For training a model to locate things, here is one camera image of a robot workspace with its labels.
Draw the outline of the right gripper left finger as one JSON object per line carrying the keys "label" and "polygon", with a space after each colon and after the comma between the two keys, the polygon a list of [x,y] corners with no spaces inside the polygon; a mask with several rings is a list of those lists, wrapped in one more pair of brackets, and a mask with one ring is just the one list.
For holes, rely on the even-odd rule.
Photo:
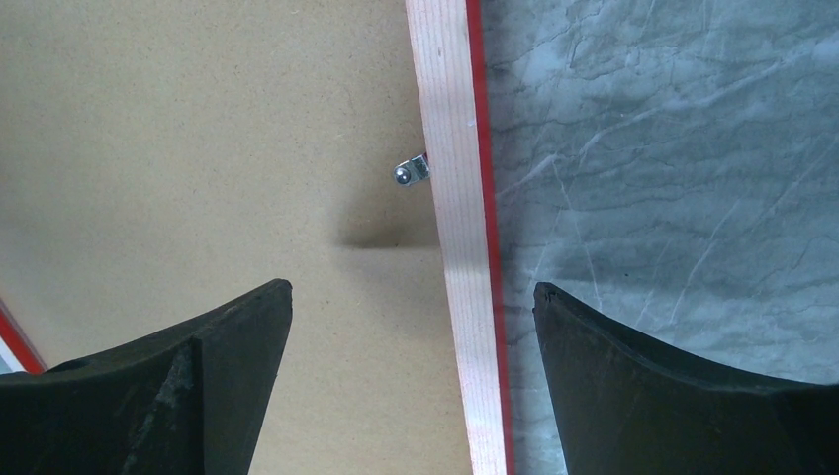
{"label": "right gripper left finger", "polygon": [[5,474],[245,474],[292,324],[283,279],[43,374],[1,378]]}

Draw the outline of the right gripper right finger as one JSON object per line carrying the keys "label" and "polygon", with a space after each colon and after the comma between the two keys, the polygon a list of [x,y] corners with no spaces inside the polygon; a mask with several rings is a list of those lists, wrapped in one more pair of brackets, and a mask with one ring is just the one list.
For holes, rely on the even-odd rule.
{"label": "right gripper right finger", "polygon": [[539,283],[533,316],[571,474],[834,474],[838,388],[676,348]]}

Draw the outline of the silver frame retaining clip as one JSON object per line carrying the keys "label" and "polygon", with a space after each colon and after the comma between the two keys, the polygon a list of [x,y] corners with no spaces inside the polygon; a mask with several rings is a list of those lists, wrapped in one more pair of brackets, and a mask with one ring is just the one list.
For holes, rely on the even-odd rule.
{"label": "silver frame retaining clip", "polygon": [[425,181],[430,176],[427,154],[419,154],[397,165],[393,170],[394,180],[401,186],[409,187]]}

